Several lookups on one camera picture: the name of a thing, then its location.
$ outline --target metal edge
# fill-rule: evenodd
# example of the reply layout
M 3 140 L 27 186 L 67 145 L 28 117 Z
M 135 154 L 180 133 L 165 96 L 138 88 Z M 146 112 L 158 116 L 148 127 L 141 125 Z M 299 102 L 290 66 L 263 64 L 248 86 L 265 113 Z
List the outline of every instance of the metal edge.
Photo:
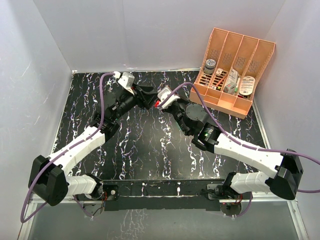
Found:
M 299 240 L 308 240 L 308 233 L 305 228 L 304 221 L 301 217 L 298 201 L 288 201 L 288 207 L 290 210 L 291 218 L 293 220 L 293 224 L 296 230 L 296 234 L 298 235 Z
M 128 69 L 126 71 L 120 71 L 120 72 L 180 72 L 180 71 L 200 71 L 200 67 L 194 67 L 194 68 L 177 68 L 177 69 L 169 69 L 169 70 L 133 70 L 133 69 Z M 74 74 L 85 74 L 88 73 L 88 71 L 77 71 L 73 70 L 72 71 Z M 95 72 L 90 72 L 90 73 L 104 73 L 104 71 L 95 71 Z
M 30 216 L 30 214 L 32 214 L 37 209 L 37 205 L 37 203 L 29 203 L 27 205 L 27 210 L 24 217 Z M 29 221 L 22 223 L 17 240 L 28 240 L 33 221 L 34 217 L 32 217 Z
M 287 202 L 287 200 L 277 197 L 276 195 L 274 195 L 273 193 L 264 193 L 264 192 L 257 192 L 257 193 L 253 193 L 253 199 L 252 202 Z M 45 201 L 40 198 L 37 195 L 34 195 L 32 197 L 32 199 L 30 200 L 31 203 L 34 204 L 43 204 Z M 100 200 L 86 200 L 86 201 L 80 201 L 81 203 L 85 203 L 85 204 L 101 204 Z M 233 199 L 221 199 L 219 200 L 220 203 L 233 203 L 234 200 Z M 242 202 L 249 202 L 248 199 L 243 199 Z M 71 196 L 67 196 L 65 197 L 60 203 L 63 204 L 76 204 L 75 200 L 73 197 Z
M 253 107 L 253 111 L 255 113 L 256 120 L 257 120 L 259 129 L 260 129 L 262 138 L 263 138 L 264 145 L 265 145 L 266 148 L 270 149 L 271 145 L 270 145 L 270 142 L 268 140 L 267 133 L 266 133 L 264 124 L 262 122 L 258 106 L 256 105 L 255 101 L 253 101 L 252 107 Z M 287 201 L 287 204 L 288 204 L 289 211 L 290 211 L 290 214 L 291 214 L 291 218 L 292 218 L 292 221 L 293 221 L 293 224 L 294 224 L 294 227 L 295 227 L 295 231 L 296 231 L 296 233 L 298 235 L 299 240 L 308 240 L 309 237 L 308 237 L 308 234 L 307 234 L 307 231 L 306 231 L 306 228 L 305 228 L 304 221 L 303 221 L 303 219 L 301 217 L 301 214 L 300 214 L 300 211 L 299 211 L 299 208 L 298 208 L 297 199 L 293 200 L 293 201 Z

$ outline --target enclosure floor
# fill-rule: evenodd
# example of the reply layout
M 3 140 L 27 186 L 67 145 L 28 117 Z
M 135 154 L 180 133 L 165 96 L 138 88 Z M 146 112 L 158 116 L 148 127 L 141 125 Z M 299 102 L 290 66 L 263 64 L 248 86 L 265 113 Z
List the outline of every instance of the enclosure floor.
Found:
M 99 96 L 101 73 L 74 74 L 58 130 L 57 151 L 89 126 Z M 183 82 L 194 82 L 198 71 L 134 72 L 135 83 L 171 89 Z M 121 86 L 113 77 L 105 79 L 104 91 L 117 93 Z M 190 87 L 179 94 L 188 97 Z M 234 136 L 264 147 L 253 109 L 245 119 L 212 110 L 219 123 Z M 255 169 L 235 159 L 204 152 L 192 138 L 184 136 L 172 115 L 156 108 L 133 108 L 120 120 L 112 139 L 97 148 L 73 168 L 73 175 L 92 173 L 103 180 L 135 179 L 224 179 L 230 172 L 248 173 Z

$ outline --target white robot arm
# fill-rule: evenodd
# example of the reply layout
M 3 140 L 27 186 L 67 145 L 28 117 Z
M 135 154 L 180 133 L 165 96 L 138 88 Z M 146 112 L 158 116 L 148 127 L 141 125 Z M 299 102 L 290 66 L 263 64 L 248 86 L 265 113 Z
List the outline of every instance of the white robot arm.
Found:
M 116 97 L 111 92 L 104 96 L 103 127 L 93 137 L 87 139 L 98 128 L 101 119 L 99 110 L 94 114 L 91 126 L 87 127 L 75 140 L 48 157 L 40 155 L 34 160 L 29 186 L 50 160 L 68 150 L 42 174 L 33 189 L 34 193 L 51 206 L 60 203 L 64 197 L 72 195 L 86 194 L 88 198 L 99 199 L 103 193 L 103 181 L 91 174 L 69 176 L 72 168 L 117 132 L 119 117 L 134 106 L 149 109 L 158 98 L 155 104 L 157 106 L 171 93 L 169 87 L 163 88 L 158 93 L 154 92 L 151 86 L 139 86 L 133 81 L 132 74 L 124 73 L 118 81 L 123 87 L 120 96 Z M 273 192 L 287 200 L 295 198 L 303 174 L 297 156 L 250 150 L 234 143 L 214 126 L 201 105 L 191 103 L 176 94 L 160 109 L 173 115 L 183 133 L 186 136 L 193 136 L 192 143 L 199 149 L 231 157 L 260 170 L 246 174 L 231 172 L 222 185 L 218 185 L 215 189 L 207 189 L 210 194 L 235 198 L 246 192 Z M 246 141 L 237 140 L 242 144 L 260 148 Z

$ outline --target small jar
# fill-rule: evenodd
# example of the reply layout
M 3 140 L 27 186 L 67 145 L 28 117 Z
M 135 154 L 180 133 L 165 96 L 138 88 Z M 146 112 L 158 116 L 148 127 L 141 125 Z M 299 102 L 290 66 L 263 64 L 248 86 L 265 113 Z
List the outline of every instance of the small jar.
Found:
M 216 68 L 216 61 L 213 59 L 208 59 L 205 61 L 204 65 L 204 73 L 206 74 L 213 74 Z

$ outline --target white enclosure wall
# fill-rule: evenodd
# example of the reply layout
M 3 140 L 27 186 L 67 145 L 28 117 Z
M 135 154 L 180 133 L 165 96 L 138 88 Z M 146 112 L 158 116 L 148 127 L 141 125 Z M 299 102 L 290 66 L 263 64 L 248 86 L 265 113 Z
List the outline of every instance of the white enclosure wall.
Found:
M 71 70 L 32 0 L 0 0 L 0 239 L 15 240 L 33 159 L 51 151 Z
M 287 0 L 266 39 L 276 51 L 256 93 L 271 146 L 320 159 L 320 2 Z M 301 158 L 300 189 L 320 189 L 320 166 Z M 310 239 L 320 236 L 320 193 L 297 194 Z
M 34 0 L 72 70 L 198 68 L 213 27 L 264 38 L 285 0 Z

